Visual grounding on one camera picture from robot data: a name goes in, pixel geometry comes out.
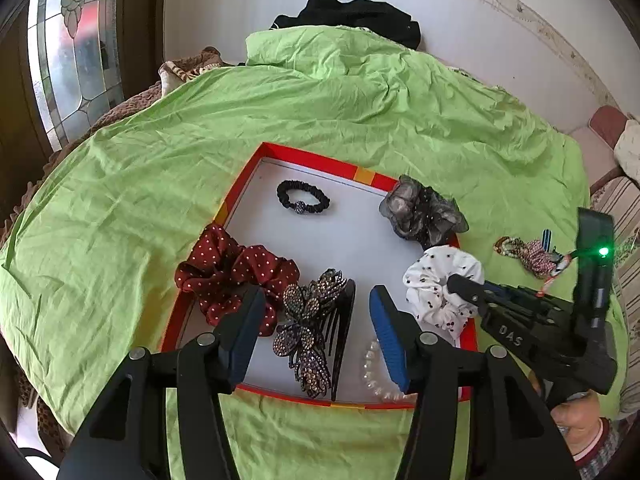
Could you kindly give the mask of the right knit sleeve forearm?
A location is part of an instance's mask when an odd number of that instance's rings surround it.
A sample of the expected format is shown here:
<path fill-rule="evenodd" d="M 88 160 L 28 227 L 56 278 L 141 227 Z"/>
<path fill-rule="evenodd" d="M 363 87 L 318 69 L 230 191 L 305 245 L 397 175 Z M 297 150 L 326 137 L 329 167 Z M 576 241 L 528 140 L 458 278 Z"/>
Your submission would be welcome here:
<path fill-rule="evenodd" d="M 600 418 L 600 429 L 582 452 L 573 456 L 574 463 L 582 480 L 593 480 L 612 460 L 620 446 L 620 433 L 615 425 L 606 418 Z"/>

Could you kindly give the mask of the person right hand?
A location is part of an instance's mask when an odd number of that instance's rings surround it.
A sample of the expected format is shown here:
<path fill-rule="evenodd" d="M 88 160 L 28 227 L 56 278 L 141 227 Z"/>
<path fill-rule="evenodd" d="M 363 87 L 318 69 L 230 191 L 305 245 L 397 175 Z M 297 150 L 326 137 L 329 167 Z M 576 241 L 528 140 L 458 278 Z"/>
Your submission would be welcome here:
<path fill-rule="evenodd" d="M 580 398 L 557 405 L 550 411 L 576 460 L 584 458 L 598 444 L 604 435 L 599 396 L 592 390 Z"/>

